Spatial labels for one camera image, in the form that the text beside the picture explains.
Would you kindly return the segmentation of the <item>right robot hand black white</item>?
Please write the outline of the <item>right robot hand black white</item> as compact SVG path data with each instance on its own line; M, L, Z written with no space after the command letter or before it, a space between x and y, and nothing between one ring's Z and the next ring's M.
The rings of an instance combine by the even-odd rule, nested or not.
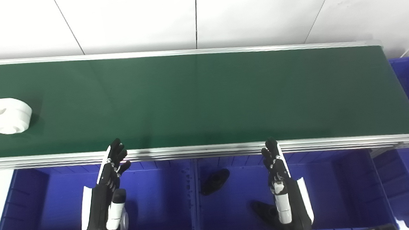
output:
M303 177L293 178L280 144L268 138L261 154L277 210L277 230L313 230L314 213Z

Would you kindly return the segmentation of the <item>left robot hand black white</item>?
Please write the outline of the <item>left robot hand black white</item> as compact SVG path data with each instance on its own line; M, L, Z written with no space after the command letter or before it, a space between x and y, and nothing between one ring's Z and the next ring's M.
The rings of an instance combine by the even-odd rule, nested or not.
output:
M90 203L84 230L121 230L126 190L120 187L120 177L131 165L122 161L127 150L116 138L106 149L94 188L85 188Z

